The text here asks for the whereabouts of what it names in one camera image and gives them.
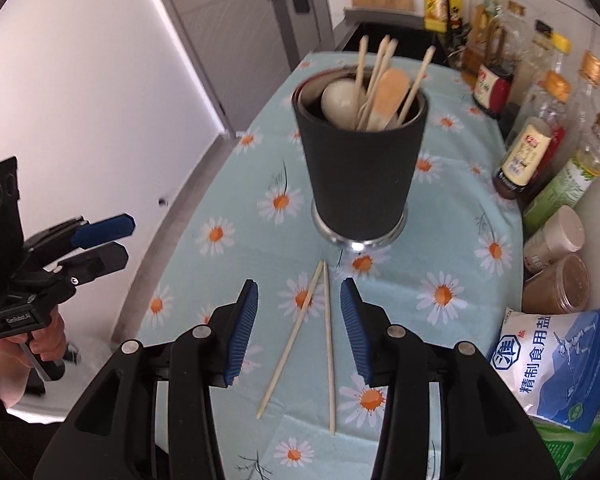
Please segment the left hand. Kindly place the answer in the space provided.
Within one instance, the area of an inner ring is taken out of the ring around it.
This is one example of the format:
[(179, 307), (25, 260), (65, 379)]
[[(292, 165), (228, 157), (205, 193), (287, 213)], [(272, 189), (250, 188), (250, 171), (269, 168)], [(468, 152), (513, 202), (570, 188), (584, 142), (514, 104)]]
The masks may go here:
[(20, 364), (31, 367), (30, 359), (23, 352), (21, 345), (29, 344), (31, 352), (44, 362), (59, 361), (67, 350), (65, 322), (54, 307), (50, 311), (50, 324), (27, 335), (21, 334), (0, 339), (0, 351), (14, 358)]

